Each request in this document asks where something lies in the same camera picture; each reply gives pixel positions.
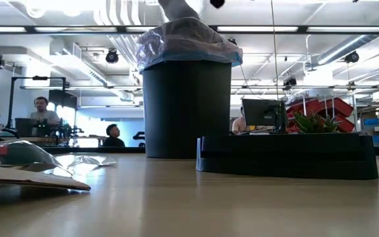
green plant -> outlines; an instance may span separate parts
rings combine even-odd
[[[301,115],[300,113],[295,113],[295,123],[296,126],[304,133],[328,133],[336,132],[339,122],[336,122],[335,118],[323,119],[317,113],[310,115]]]

wooden table surface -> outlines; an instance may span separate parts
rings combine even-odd
[[[90,192],[0,187],[0,237],[379,236],[379,180],[213,174],[194,160],[110,156],[114,167],[76,167]]]

person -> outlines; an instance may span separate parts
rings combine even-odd
[[[105,142],[103,142],[104,147],[125,147],[124,142],[119,139],[120,130],[116,124],[111,124],[106,128],[106,134],[109,136]]]
[[[34,107],[36,108],[36,112],[33,112],[30,115],[31,119],[34,119],[38,122],[41,122],[44,119],[47,119],[47,122],[49,124],[56,125],[59,123],[60,118],[58,117],[58,114],[55,111],[48,111],[47,105],[48,100],[45,97],[37,97],[34,100]]]
[[[247,126],[245,124],[245,113],[243,112],[243,107],[241,107],[242,116],[237,118],[232,124],[232,132],[235,135],[241,135],[244,132],[254,131],[256,129],[255,126]]]

monitor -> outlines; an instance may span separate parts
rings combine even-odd
[[[279,126],[280,119],[286,116],[286,110],[282,108],[284,103],[278,100],[268,99],[242,99],[242,107],[245,114],[245,123],[247,126]]]

black desk tray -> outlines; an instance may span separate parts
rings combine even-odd
[[[197,170],[290,178],[378,178],[372,137],[359,134],[202,137],[197,141]]]

